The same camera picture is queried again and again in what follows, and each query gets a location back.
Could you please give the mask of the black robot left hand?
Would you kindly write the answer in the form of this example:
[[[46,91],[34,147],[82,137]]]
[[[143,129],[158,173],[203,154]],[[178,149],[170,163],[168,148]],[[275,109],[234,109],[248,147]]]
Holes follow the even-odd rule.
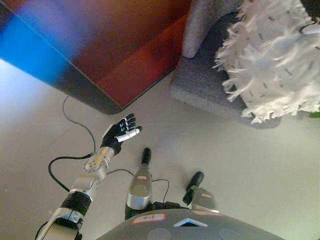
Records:
[[[113,155],[116,156],[122,149],[122,144],[136,135],[138,135],[143,128],[136,126],[136,118],[133,113],[122,118],[118,123],[112,124],[108,127],[102,137],[101,148],[111,148]]]

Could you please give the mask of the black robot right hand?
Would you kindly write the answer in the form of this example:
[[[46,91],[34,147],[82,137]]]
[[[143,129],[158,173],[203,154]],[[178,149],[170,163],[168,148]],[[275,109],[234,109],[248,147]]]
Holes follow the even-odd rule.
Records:
[[[303,35],[319,34],[320,33],[320,25],[317,23],[309,24],[309,25],[303,26],[299,31]]]

